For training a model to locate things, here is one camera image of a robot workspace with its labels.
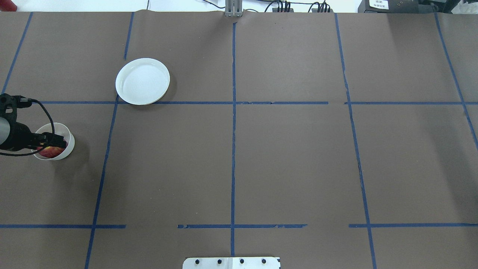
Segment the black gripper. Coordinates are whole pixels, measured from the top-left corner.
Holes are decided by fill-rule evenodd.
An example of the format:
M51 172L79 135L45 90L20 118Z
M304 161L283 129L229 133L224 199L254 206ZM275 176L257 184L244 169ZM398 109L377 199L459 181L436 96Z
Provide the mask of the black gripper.
M33 134L25 124L15 123L10 125L9 151L31 149L32 152L42 152L50 147L64 148L65 138L55 133L43 132Z

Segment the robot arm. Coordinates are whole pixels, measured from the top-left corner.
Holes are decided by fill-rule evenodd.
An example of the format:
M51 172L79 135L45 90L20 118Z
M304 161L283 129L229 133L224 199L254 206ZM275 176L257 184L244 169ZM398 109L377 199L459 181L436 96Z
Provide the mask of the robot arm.
M23 149L45 151L48 147L65 149L68 145L63 136L52 132L33 133L21 123L13 123L1 118L1 150L17 152Z

